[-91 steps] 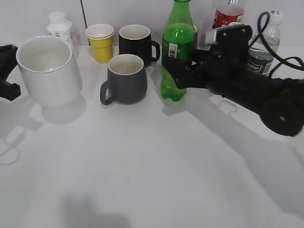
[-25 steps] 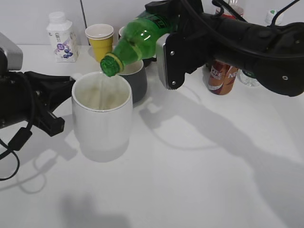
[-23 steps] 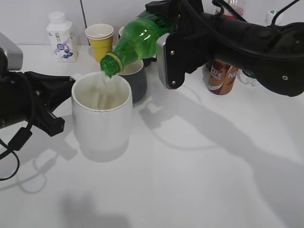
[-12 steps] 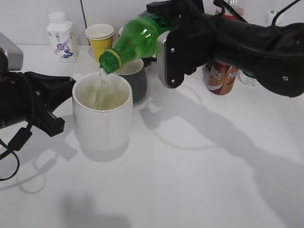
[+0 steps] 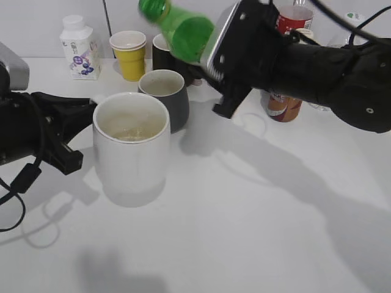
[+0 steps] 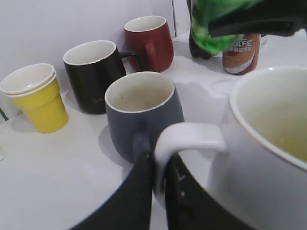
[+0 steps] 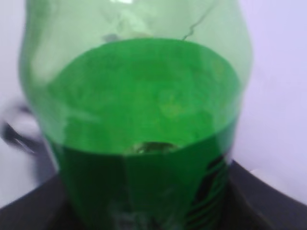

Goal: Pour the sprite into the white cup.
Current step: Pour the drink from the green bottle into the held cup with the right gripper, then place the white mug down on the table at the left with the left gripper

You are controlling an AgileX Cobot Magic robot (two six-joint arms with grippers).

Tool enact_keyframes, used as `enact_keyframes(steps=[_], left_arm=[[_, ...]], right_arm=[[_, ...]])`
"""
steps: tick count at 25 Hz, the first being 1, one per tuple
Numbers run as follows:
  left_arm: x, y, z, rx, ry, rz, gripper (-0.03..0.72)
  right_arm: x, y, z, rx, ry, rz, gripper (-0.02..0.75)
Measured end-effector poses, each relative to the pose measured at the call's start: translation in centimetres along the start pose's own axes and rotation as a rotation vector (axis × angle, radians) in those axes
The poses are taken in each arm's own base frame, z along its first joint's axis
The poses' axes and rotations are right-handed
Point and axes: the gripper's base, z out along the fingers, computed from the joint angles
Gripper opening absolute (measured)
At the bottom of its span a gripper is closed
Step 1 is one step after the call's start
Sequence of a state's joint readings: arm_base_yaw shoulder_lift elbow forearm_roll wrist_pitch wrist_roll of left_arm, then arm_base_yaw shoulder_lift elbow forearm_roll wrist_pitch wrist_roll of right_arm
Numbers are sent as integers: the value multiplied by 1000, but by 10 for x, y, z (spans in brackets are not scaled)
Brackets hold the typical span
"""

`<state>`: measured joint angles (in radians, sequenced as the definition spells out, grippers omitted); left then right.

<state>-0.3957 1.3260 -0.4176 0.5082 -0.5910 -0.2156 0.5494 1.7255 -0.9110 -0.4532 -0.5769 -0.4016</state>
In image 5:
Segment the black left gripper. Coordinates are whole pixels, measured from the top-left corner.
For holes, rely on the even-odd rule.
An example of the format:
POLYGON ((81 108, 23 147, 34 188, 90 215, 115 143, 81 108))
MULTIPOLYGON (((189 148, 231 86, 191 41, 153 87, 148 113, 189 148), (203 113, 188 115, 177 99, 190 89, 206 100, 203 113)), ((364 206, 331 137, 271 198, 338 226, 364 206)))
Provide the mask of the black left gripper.
POLYGON ((64 175, 80 170, 83 154, 67 143, 92 124, 96 106, 90 98, 66 98, 43 92, 2 93, 1 164, 35 156, 34 165, 44 160, 64 175), (55 134, 47 134, 46 143, 44 117, 55 134))

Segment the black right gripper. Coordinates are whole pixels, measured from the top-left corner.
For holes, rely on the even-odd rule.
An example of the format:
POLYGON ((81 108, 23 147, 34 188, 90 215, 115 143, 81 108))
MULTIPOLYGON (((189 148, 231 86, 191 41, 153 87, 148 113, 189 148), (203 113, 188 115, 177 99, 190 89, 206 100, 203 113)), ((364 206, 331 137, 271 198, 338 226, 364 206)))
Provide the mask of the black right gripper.
POLYGON ((282 57, 287 39, 276 29, 272 1, 237 1, 225 9, 201 55, 205 79, 221 94, 213 112, 232 118, 252 88, 290 92, 282 57))

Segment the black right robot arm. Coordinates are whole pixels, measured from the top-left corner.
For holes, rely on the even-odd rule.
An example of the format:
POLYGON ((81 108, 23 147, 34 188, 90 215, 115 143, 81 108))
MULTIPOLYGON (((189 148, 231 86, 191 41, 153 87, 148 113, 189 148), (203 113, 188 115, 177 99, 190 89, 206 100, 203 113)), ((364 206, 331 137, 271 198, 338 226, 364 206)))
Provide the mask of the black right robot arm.
POLYGON ((252 89, 262 89, 329 107, 365 131, 390 131, 390 40, 348 24, 319 1, 315 5, 366 42, 302 44, 297 32, 277 30, 272 2, 237 2, 222 13, 200 58, 203 77, 222 95, 215 113, 231 118, 252 89))

